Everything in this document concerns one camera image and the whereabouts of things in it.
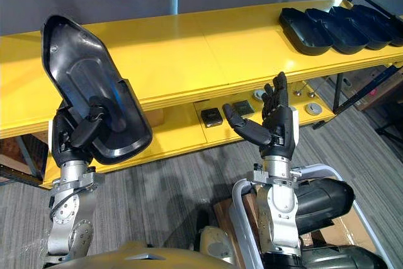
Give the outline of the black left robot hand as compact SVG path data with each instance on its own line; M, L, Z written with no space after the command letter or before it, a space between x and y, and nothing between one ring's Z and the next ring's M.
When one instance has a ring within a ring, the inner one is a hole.
M69 161L90 164L93 159L109 164L101 138L107 133L106 121L110 114L106 98L92 96L89 111L80 119L76 109L62 101L53 119L52 156L58 167Z

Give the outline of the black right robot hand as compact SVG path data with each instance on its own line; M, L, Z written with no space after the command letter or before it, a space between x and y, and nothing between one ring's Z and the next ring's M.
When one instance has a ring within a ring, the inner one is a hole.
M280 156L291 160L297 143L293 127L293 112L289 107L287 77L280 72L273 85L265 84L262 95L262 124L242 118L231 105L224 104L224 115L236 134L259 147L262 158Z

